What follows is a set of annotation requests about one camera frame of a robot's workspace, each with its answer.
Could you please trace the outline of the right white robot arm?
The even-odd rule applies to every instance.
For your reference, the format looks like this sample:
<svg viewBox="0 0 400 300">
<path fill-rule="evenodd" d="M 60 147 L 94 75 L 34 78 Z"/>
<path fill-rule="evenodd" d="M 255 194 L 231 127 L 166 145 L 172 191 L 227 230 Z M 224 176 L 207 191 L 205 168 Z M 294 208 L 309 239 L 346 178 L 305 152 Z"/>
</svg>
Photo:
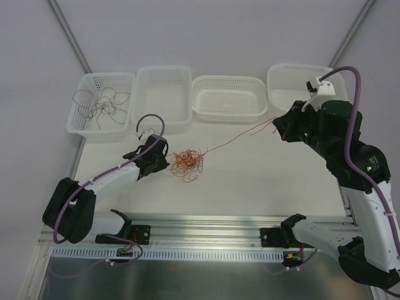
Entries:
<svg viewBox="0 0 400 300">
<path fill-rule="evenodd" d="M 374 185 L 389 198 L 391 175 L 385 155 L 359 139 L 361 113 L 356 114 L 352 130 L 350 158 L 372 180 L 346 162 L 345 141 L 352 110 L 353 105 L 347 101 L 330 100 L 319 109 L 295 101 L 286 114 L 272 123 L 283 141 L 303 142 L 325 160 L 343 198 L 351 205 L 361 235 L 341 235 L 295 214 L 281 223 L 277 246 L 308 244 L 336 259 L 353 281 L 388 290 L 399 283 L 399 258 L 388 219 L 392 214 L 385 211 Z"/>
</svg>

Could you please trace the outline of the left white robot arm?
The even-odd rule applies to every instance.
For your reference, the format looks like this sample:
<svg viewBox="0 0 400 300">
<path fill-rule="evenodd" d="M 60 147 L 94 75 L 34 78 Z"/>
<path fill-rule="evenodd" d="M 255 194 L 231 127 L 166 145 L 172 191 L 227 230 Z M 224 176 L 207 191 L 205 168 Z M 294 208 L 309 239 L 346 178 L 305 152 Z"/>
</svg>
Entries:
<svg viewBox="0 0 400 300">
<path fill-rule="evenodd" d="M 149 226 L 133 225 L 124 213 L 112 209 L 96 210 L 96 203 L 124 186 L 168 167 L 168 142 L 152 134 L 130 153 L 123 162 L 81 183 L 69 177 L 60 180 L 42 215 L 42 221 L 55 235 L 72 244 L 95 235 L 97 244 L 149 243 Z"/>
</svg>

